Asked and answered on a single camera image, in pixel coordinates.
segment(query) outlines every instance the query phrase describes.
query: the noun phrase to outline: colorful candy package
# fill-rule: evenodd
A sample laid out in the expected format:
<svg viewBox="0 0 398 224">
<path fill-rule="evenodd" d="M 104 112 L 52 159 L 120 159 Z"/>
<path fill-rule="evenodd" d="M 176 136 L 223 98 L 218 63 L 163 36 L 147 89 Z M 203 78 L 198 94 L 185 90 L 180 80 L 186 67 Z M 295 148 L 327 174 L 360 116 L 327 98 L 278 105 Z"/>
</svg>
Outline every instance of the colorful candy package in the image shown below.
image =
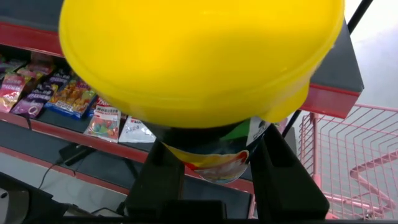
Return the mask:
<svg viewBox="0 0 398 224">
<path fill-rule="evenodd" d="M 53 93 L 51 85 L 39 84 L 35 90 L 18 102 L 11 112 L 35 118 Z"/>
<path fill-rule="evenodd" d="M 119 142 L 131 143 L 152 143 L 156 137 L 152 132 L 138 119 L 129 116 L 124 124 L 123 131 L 120 135 Z"/>
<path fill-rule="evenodd" d="M 0 55 L 0 79 L 2 79 L 7 72 L 13 72 L 25 63 L 25 61 L 17 59 L 6 60 L 6 58 Z"/>
<path fill-rule="evenodd" d="M 0 88 L 0 111 L 10 112 L 21 93 L 32 83 L 32 77 L 7 73 Z"/>
<path fill-rule="evenodd" d="M 95 100 L 95 92 L 81 79 L 73 77 L 46 104 L 46 108 L 80 119 Z"/>
<path fill-rule="evenodd" d="M 101 98 L 84 134 L 111 142 L 118 142 L 121 112 Z"/>
<path fill-rule="evenodd" d="M 68 74 L 64 69 L 60 69 L 50 77 L 46 84 L 50 85 L 56 93 L 70 81 L 71 77 L 72 75 Z"/>
</svg>

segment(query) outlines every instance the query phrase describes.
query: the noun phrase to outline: yellow bowl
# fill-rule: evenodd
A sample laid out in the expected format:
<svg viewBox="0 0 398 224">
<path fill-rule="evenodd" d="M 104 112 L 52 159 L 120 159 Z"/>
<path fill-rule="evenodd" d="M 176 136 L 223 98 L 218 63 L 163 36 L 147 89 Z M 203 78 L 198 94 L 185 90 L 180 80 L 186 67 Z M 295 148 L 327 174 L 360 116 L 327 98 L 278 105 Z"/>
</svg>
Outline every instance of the yellow bowl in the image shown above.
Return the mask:
<svg viewBox="0 0 398 224">
<path fill-rule="evenodd" d="M 301 106 L 340 33 L 344 0 L 65 0 L 72 68 L 138 119 L 209 128 Z"/>
</svg>

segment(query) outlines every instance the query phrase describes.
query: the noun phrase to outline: wire mesh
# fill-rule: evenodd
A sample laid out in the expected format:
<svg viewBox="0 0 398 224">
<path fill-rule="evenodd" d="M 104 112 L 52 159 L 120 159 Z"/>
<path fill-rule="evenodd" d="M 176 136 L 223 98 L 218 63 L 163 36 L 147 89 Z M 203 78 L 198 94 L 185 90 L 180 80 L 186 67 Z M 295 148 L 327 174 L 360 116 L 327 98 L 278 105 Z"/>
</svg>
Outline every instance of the wire mesh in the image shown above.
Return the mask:
<svg viewBox="0 0 398 224">
<path fill-rule="evenodd" d="M 299 133 L 298 158 L 330 202 L 327 218 L 397 218 L 398 110 L 310 113 Z"/>
</svg>

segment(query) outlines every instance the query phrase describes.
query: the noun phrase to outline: metal bar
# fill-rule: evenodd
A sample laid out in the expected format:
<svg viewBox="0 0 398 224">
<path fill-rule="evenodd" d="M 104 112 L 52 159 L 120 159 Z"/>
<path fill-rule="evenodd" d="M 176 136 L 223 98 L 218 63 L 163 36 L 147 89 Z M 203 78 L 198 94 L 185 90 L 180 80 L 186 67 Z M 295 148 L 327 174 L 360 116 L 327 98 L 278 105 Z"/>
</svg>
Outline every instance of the metal bar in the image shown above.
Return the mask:
<svg viewBox="0 0 398 224">
<path fill-rule="evenodd" d="M 358 25 L 363 15 L 365 14 L 368 7 L 372 4 L 373 0 L 362 0 L 359 6 L 356 8 L 353 16 L 349 20 L 347 27 L 349 34 L 352 34 L 355 27 Z"/>
</svg>

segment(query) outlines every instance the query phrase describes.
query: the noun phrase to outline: floor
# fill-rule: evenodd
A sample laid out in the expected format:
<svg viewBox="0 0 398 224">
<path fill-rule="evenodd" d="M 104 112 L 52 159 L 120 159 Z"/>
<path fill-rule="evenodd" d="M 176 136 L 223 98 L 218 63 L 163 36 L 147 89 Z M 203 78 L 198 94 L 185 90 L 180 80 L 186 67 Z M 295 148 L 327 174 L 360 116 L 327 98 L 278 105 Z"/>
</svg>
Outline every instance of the floor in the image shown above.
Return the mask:
<svg viewBox="0 0 398 224">
<path fill-rule="evenodd" d="M 347 21 L 359 2 L 346 0 Z M 358 103 L 398 108 L 397 8 L 396 0 L 374 1 L 351 36 L 365 86 Z M 296 130 L 299 130 L 298 125 L 299 122 L 295 124 Z M 0 154 L 0 172 L 28 184 L 38 186 L 45 170 L 44 167 Z M 102 207 L 116 209 L 125 197 L 52 170 L 47 175 L 44 190 L 53 194 L 59 202 L 74 203 L 89 212 Z"/>
</svg>

